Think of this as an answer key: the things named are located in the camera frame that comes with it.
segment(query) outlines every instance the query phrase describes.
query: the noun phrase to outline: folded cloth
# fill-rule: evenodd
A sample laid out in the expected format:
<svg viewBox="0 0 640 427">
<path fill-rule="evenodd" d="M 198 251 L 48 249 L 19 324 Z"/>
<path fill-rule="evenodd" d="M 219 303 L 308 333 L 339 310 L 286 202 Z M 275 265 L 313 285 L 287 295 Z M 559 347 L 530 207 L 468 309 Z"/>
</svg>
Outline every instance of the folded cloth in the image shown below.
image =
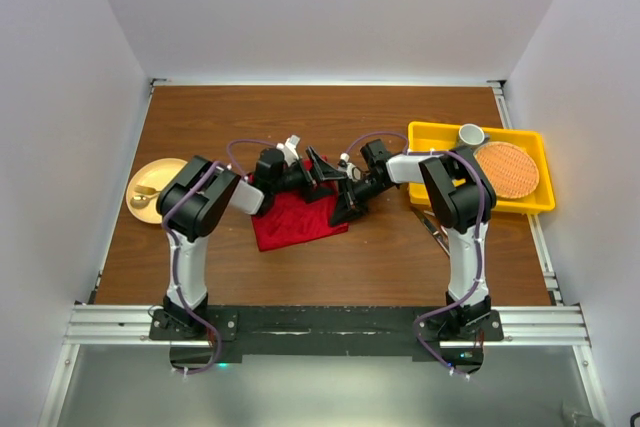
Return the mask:
<svg viewBox="0 0 640 427">
<path fill-rule="evenodd" d="M 311 162 L 305 161 L 305 168 L 310 167 Z M 347 223 L 329 227 L 329 219 L 337 201 L 337 193 L 310 204 L 298 192 L 276 195 L 273 207 L 267 214 L 251 218 L 258 250 L 279 249 L 346 232 L 349 229 Z"/>
</svg>

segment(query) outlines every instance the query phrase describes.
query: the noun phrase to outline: yellow bin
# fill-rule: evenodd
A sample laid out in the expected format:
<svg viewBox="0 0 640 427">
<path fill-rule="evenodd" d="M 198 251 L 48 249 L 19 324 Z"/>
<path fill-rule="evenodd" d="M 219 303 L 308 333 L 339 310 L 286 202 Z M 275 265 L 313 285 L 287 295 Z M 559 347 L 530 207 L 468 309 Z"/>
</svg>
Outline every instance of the yellow bin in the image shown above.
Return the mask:
<svg viewBox="0 0 640 427">
<path fill-rule="evenodd" d="M 434 124 L 430 122 L 411 122 L 409 124 L 409 149 L 414 152 L 449 150 L 455 146 L 459 125 Z M 551 187 L 551 177 L 547 159 L 544 155 L 542 137 L 537 132 L 527 130 L 482 129 L 494 141 L 510 142 L 524 149 L 535 161 L 540 171 L 540 183 L 536 190 L 518 200 L 498 199 L 495 210 L 499 212 L 517 212 L 520 214 L 539 214 L 548 212 L 556 206 Z M 411 203 L 430 206 L 427 189 L 424 184 L 409 184 Z"/>
</svg>

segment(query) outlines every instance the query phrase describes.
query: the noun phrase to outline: wood grain surface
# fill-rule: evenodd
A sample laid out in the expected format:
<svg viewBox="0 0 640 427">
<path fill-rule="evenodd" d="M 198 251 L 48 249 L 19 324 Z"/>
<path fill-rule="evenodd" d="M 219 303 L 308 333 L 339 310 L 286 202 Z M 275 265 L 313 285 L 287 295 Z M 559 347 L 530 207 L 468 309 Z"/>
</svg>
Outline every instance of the wood grain surface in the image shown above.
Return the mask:
<svg viewBox="0 0 640 427">
<path fill-rule="evenodd" d="M 228 161 L 231 140 L 279 142 L 293 133 L 336 161 L 358 136 L 406 133 L 413 120 L 500 127 L 490 88 L 158 87 L 131 175 L 162 157 Z M 392 151 L 403 147 L 400 139 L 384 140 Z M 234 154 L 252 170 L 260 149 L 238 145 Z M 449 259 L 409 209 L 406 189 L 384 193 L 370 208 L 345 234 L 266 253 L 258 252 L 250 218 L 228 209 L 209 243 L 209 302 L 442 305 Z M 495 305 L 549 305 L 525 216 L 494 214 L 486 251 Z M 168 262 L 160 226 L 136 220 L 123 202 L 96 302 L 161 302 Z"/>
</svg>

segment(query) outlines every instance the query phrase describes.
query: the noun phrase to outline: white mug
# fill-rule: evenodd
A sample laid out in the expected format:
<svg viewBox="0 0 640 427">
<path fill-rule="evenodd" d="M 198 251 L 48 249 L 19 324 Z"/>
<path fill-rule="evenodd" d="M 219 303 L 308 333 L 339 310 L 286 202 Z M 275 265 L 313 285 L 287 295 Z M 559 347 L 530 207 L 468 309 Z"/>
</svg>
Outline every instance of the white mug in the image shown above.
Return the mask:
<svg viewBox="0 0 640 427">
<path fill-rule="evenodd" d="M 471 150 L 475 150 L 488 140 L 489 136 L 476 124 L 464 124 L 458 129 L 456 147 L 466 145 Z"/>
</svg>

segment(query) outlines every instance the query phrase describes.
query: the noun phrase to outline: gray wall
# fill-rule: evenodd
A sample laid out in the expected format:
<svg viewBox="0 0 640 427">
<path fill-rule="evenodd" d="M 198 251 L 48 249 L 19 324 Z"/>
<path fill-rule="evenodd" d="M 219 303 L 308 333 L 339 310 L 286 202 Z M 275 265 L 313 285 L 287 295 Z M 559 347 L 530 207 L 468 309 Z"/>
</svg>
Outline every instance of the gray wall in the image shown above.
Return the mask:
<svg viewBox="0 0 640 427">
<path fill-rule="evenodd" d="M 506 90 L 515 125 L 544 135 L 546 238 L 620 426 L 640 411 L 639 38 L 640 0 L 554 0 Z"/>
<path fill-rule="evenodd" d="M 0 425 L 37 424 L 114 222 L 145 78 L 107 0 L 0 0 Z"/>
<path fill-rule="evenodd" d="M 109 0 L 145 72 L 219 82 L 503 79 L 551 0 Z"/>
</svg>

